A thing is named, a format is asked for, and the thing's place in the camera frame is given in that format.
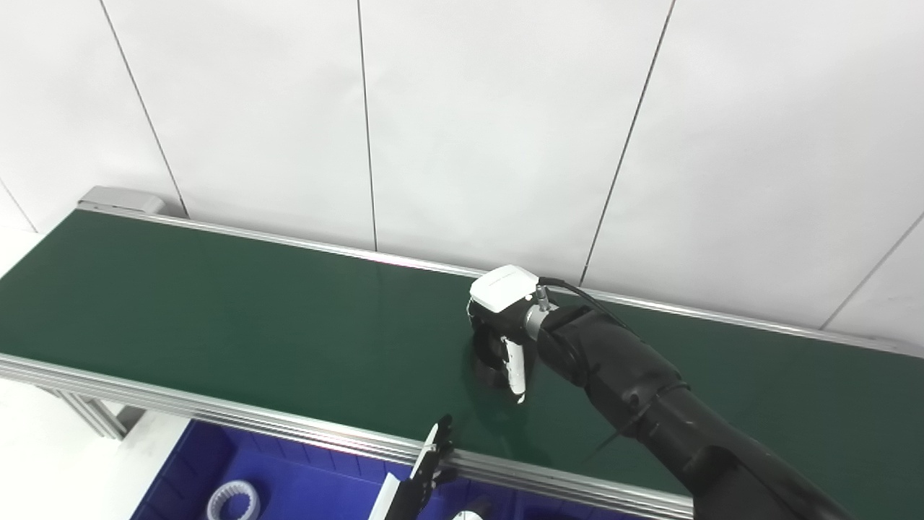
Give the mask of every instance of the black cable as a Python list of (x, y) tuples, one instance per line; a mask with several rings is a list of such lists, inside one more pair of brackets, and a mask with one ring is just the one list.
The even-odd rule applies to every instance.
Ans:
[(562, 279), (553, 279), (553, 278), (548, 278), (548, 277), (539, 277), (539, 285), (547, 285), (547, 286), (552, 286), (552, 287), (561, 287), (562, 289), (568, 289), (569, 291), (575, 293), (577, 296), (580, 296), (583, 300), (587, 301), (587, 303), (590, 303), (590, 305), (593, 306), (593, 308), (597, 309), (598, 311), (603, 313), (605, 316), (608, 316), (610, 319), (612, 319), (616, 323), (616, 325), (635, 334), (635, 331), (632, 330), (632, 328), (630, 328), (629, 325), (626, 325), (626, 322), (616, 317), (615, 314), (610, 312), (610, 309), (607, 309), (606, 307), (604, 307), (602, 303), (598, 302), (595, 298), (593, 298), (592, 296), (584, 292), (581, 288), (571, 285), (570, 283)]
[(666, 395), (667, 393), (677, 390), (677, 389), (690, 390), (690, 386), (685, 381), (678, 381), (672, 385), (668, 385), (654, 392), (654, 395), (651, 396), (651, 399), (649, 399), (648, 402), (646, 402), (645, 405), (642, 406), (641, 409), (638, 410), (638, 412), (635, 415), (633, 415), (632, 418), (630, 418), (623, 427), (617, 429), (615, 432), (613, 432), (613, 435), (607, 437), (606, 439), (603, 440), (603, 442), (598, 444), (597, 447), (594, 448), (592, 452), (590, 452), (590, 455), (585, 457), (584, 462), (586, 463), (588, 460), (593, 458), (594, 455), (601, 452), (603, 448), (606, 448), (610, 444), (610, 442), (613, 442), (614, 440), (620, 437), (624, 437), (626, 432), (628, 432), (630, 428), (632, 428), (638, 421), (640, 421), (641, 418), (645, 416), (645, 414), (651, 409), (651, 407), (656, 402), (658, 402), (659, 399), (664, 397), (664, 395)]

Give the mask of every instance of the blue plastic tray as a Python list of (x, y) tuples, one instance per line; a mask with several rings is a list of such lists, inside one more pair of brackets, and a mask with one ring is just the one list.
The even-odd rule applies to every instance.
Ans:
[[(365, 520), (386, 472), (403, 479), (410, 466), (192, 421), (132, 520), (204, 520), (212, 492), (239, 478), (257, 490), (260, 520)], [(635, 519), (460, 478), (433, 493), (419, 520), (451, 519), (480, 497), (492, 503), (488, 520)]]

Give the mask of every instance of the robotic arm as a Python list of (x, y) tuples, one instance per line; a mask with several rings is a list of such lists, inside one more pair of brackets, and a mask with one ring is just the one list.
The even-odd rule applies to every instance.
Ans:
[[(587, 304), (558, 307), (545, 286)], [(559, 279), (504, 266), (476, 280), (468, 315), (523, 402), (538, 355), (641, 442), (693, 496), (697, 520), (851, 520), (840, 505), (697, 399), (679, 372), (601, 304)]]

